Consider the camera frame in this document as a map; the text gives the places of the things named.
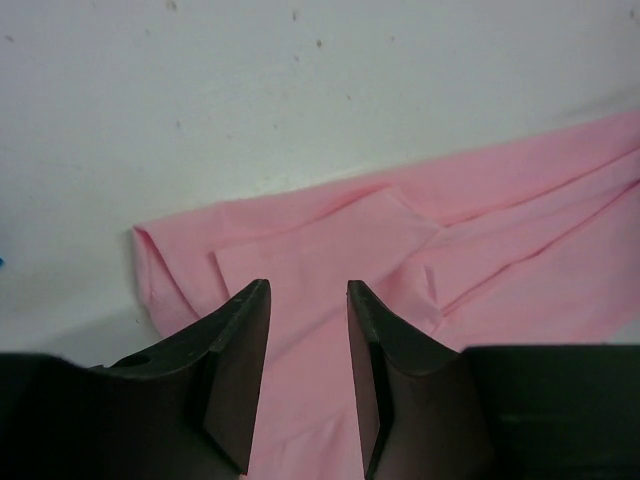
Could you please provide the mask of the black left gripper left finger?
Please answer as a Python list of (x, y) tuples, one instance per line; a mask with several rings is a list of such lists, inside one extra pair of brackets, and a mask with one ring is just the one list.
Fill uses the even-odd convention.
[(256, 280), (112, 366), (1, 357), (5, 479), (237, 479), (248, 472), (270, 323)]

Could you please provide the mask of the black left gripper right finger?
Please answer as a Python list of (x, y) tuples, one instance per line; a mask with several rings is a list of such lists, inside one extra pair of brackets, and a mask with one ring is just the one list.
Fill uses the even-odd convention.
[(635, 479), (639, 349), (454, 351), (361, 281), (347, 318), (369, 479)]

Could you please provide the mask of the pink t shirt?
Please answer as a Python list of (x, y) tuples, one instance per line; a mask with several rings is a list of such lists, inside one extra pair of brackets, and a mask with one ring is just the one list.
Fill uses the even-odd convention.
[(457, 350), (611, 338), (639, 316), (639, 114), (222, 202), (132, 235), (163, 336), (270, 282), (249, 477), (359, 479), (348, 282)]

